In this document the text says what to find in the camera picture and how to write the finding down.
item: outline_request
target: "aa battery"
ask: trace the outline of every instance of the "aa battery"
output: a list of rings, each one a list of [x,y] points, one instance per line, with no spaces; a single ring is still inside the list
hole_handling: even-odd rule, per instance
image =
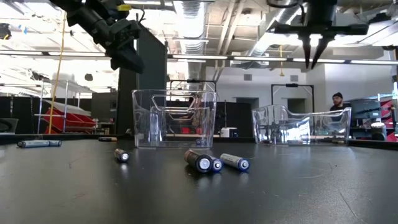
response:
[[[28,148],[28,147],[49,147],[49,146],[61,146],[62,141],[58,140],[32,140],[32,141],[19,141],[17,143],[19,147]]]
[[[240,171],[247,171],[250,167],[250,163],[247,159],[239,156],[234,156],[230,154],[222,154],[220,159],[228,166],[239,169]]]
[[[107,141],[107,142],[118,141],[118,139],[115,137],[99,137],[98,140],[99,141]]]
[[[210,158],[213,160],[213,167],[211,168],[213,172],[219,172],[223,169],[224,164],[221,159],[217,159],[213,156],[210,156]]]
[[[199,154],[193,150],[188,150],[184,154],[184,160],[195,170],[207,173],[212,170],[213,160],[208,155]]]
[[[115,149],[115,151],[113,152],[113,155],[120,162],[127,162],[130,158],[129,154],[123,149]]]

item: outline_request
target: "person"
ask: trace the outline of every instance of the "person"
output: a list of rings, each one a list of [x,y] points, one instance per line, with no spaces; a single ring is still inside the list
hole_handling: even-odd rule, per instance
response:
[[[344,105],[343,102],[343,95],[339,92],[339,93],[335,93],[332,96],[333,99],[333,106],[330,108],[330,111],[336,111],[336,110],[343,110],[345,109],[347,106]]]

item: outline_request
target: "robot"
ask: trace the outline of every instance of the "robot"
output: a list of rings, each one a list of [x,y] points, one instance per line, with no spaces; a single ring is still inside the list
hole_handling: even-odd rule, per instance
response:
[[[338,0],[303,0],[303,3],[308,4],[307,13],[304,13],[304,8],[299,0],[284,1],[288,4],[281,4],[281,0],[267,0],[268,5],[277,8],[289,8],[300,6],[302,10],[302,25],[290,26],[287,24],[279,24],[275,28],[276,34],[297,34],[299,39],[303,42],[303,49],[305,54],[305,65],[308,68],[310,65],[311,54],[311,34],[320,34],[322,39],[319,40],[317,51],[315,52],[312,69],[318,62],[323,51],[328,47],[329,42],[335,39],[337,34],[343,35],[366,35],[368,33],[369,25],[367,24],[353,24],[350,26],[333,26],[333,21],[336,16],[336,6]]]
[[[79,24],[96,44],[105,48],[111,57],[111,68],[126,68],[137,73],[144,71],[144,62],[134,49],[139,38],[140,25],[128,21],[128,11],[119,11],[122,0],[50,0],[67,13],[69,26]]]

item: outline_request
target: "cable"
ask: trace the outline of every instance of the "cable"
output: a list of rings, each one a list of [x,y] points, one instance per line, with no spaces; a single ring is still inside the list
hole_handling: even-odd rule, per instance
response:
[[[67,20],[67,12],[63,12],[61,53],[60,53],[60,60],[58,62],[58,70],[57,70],[57,77],[55,79],[54,91],[52,93],[51,109],[50,109],[49,134],[51,134],[51,130],[52,130],[52,114],[53,114],[53,110],[54,110],[55,93],[56,93],[56,90],[57,90],[57,87],[58,87],[58,79],[60,77],[63,46],[64,46],[64,43],[65,43],[65,21],[66,20]]]
[[[282,46],[279,47],[279,50],[280,50],[280,57],[282,57],[283,56],[282,55]],[[285,74],[284,74],[284,63],[283,62],[280,62],[280,75],[279,76],[281,76],[281,77],[285,76]]]
[[[302,4],[298,4],[298,6],[300,6],[301,9],[301,20],[300,22],[303,24],[304,26],[304,21],[305,21],[305,10],[304,10],[304,6]]]
[[[145,10],[144,10],[144,6],[142,7],[142,9],[140,9],[141,11],[142,11],[142,16],[141,16],[141,18],[139,19],[139,23],[141,23],[141,21],[143,21],[144,20],[144,16],[145,16]]]

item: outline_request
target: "clear plastic bin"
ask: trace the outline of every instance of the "clear plastic bin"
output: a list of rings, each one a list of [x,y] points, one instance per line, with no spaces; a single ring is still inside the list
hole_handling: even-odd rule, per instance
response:
[[[351,108],[295,114],[281,105],[252,110],[254,136],[266,144],[346,144]]]
[[[213,146],[217,93],[134,90],[136,147]]]

